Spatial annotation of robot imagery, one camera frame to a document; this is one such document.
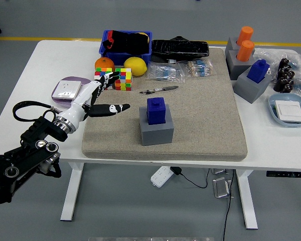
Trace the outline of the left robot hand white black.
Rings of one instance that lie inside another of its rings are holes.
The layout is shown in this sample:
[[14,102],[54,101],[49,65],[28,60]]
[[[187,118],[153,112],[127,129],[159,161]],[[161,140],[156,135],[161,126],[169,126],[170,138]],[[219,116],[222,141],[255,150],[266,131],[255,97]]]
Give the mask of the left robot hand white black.
[[119,72],[107,73],[98,80],[83,85],[79,95],[72,101],[71,107],[58,114],[54,124],[73,133],[79,123],[90,117],[113,116],[130,108],[129,104],[95,104],[103,90],[119,79]]

